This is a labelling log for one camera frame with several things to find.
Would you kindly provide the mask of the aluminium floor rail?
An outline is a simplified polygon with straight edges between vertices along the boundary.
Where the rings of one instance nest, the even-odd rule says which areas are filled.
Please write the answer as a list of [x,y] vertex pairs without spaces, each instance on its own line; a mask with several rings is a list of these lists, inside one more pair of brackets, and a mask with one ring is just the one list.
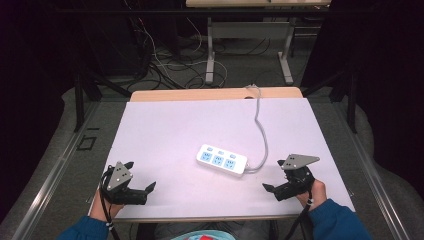
[[402,221],[400,220],[399,215],[382,184],[381,177],[378,174],[374,163],[372,162],[370,156],[367,154],[358,135],[351,130],[347,123],[344,107],[341,103],[335,103],[333,108],[335,109],[339,121],[341,122],[342,126],[347,132],[347,135],[353,143],[355,151],[358,155],[359,165],[361,166],[362,172],[367,179],[367,183],[374,195],[376,203],[378,204],[380,212],[382,213],[394,240],[410,240],[410,236]]
[[[67,227],[87,209],[84,196],[90,196],[93,181],[104,169],[106,157],[102,153],[102,125],[97,123],[98,110],[102,102],[90,103],[85,112],[85,122],[78,132],[74,131],[73,110],[65,112],[55,135],[51,139],[45,155],[37,168],[37,177],[31,181],[28,196],[31,204],[26,208],[26,214],[20,221],[11,240],[31,240],[33,232],[39,233],[48,223],[53,210],[68,204],[71,207],[69,219],[58,224]],[[86,182],[78,187],[82,193],[71,190],[65,197],[60,194],[65,191],[62,178],[69,180],[71,175],[86,177]]]

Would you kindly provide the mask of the white power strip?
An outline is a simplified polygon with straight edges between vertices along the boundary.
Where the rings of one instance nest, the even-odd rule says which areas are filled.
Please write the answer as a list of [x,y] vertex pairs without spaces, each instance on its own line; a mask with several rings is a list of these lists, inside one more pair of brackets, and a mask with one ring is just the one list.
[[201,165],[237,177],[244,174],[247,166],[245,156],[208,144],[203,144],[200,147],[196,161]]

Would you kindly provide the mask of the white table mat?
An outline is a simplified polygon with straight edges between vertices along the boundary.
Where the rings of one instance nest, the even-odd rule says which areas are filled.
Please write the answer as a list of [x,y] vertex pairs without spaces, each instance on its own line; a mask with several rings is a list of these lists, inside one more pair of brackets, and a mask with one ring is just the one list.
[[[199,164],[209,144],[247,157],[259,170],[240,177]],[[300,213],[294,198],[277,201],[262,183],[278,186],[277,160],[319,157],[315,178],[337,203],[353,205],[310,103],[305,98],[129,102],[106,163],[134,162],[132,189],[155,182],[145,205],[127,206],[120,221],[282,218]]]

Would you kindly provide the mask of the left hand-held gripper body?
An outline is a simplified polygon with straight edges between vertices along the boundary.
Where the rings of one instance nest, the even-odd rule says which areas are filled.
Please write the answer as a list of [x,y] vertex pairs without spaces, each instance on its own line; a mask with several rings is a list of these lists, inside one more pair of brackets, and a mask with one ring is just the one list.
[[125,163],[117,162],[109,165],[102,175],[101,192],[111,204],[117,205],[145,205],[147,194],[145,190],[136,190],[128,187],[133,178],[130,169]]

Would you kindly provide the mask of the person's right hand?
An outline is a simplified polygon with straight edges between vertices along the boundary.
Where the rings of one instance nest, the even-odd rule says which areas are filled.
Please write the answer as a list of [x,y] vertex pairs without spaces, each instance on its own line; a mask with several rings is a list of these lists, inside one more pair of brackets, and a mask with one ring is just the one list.
[[326,186],[322,181],[316,179],[310,193],[299,194],[296,198],[303,207],[308,206],[312,211],[327,200]]

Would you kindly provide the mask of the person's left hand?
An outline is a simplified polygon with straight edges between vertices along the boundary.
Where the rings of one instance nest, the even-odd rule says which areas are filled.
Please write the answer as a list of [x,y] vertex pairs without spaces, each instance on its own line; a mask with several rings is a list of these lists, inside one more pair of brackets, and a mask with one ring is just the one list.
[[124,208],[124,205],[116,205],[109,203],[100,196],[97,190],[93,199],[89,216],[103,222],[111,222],[116,215]]

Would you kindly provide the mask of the black metal stand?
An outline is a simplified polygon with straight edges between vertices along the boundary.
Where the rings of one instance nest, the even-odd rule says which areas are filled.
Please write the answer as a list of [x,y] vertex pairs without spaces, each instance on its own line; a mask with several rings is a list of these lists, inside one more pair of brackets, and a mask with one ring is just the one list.
[[358,84],[358,71],[352,67],[345,67],[342,70],[337,71],[335,74],[331,75],[324,80],[319,81],[318,83],[307,87],[302,90],[304,97],[307,97],[323,87],[335,84],[333,89],[330,91],[329,99],[332,103],[341,102],[342,99],[347,96],[347,110],[346,110],[346,122],[350,130],[356,134],[356,100],[357,100],[357,84]]
[[86,122],[86,112],[84,107],[84,96],[90,101],[99,102],[103,95],[98,84],[103,84],[114,92],[129,98],[131,92],[123,89],[119,85],[113,83],[105,76],[95,72],[87,65],[87,61],[83,57],[84,51],[75,41],[72,41],[75,48],[74,64],[74,91],[75,91],[75,107],[76,107],[76,125],[75,132],[82,129]]

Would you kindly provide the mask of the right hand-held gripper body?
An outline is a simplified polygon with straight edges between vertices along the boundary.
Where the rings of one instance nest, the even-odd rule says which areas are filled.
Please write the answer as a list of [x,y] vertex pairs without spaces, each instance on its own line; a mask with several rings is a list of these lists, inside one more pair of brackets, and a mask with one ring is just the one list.
[[276,199],[286,200],[309,191],[315,178],[308,165],[319,160],[320,158],[316,156],[290,154],[281,166],[287,182],[276,187],[274,192]]

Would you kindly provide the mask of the light blue and red cloth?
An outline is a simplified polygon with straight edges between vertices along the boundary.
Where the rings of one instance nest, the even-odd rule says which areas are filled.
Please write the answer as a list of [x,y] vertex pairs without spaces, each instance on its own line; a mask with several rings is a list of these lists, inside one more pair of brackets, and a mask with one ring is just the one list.
[[219,230],[200,230],[182,234],[171,240],[236,240],[231,234]]

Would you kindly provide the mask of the white metal desk frame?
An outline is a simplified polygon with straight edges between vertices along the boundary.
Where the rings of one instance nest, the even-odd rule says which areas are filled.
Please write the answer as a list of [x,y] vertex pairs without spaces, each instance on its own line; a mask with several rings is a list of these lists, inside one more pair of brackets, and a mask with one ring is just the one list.
[[295,19],[284,22],[216,22],[211,18],[207,22],[208,58],[206,64],[205,83],[214,80],[215,51],[214,39],[277,39],[283,40],[283,49],[278,53],[283,80],[286,85],[293,85],[294,80],[288,64],[291,41],[294,36]]

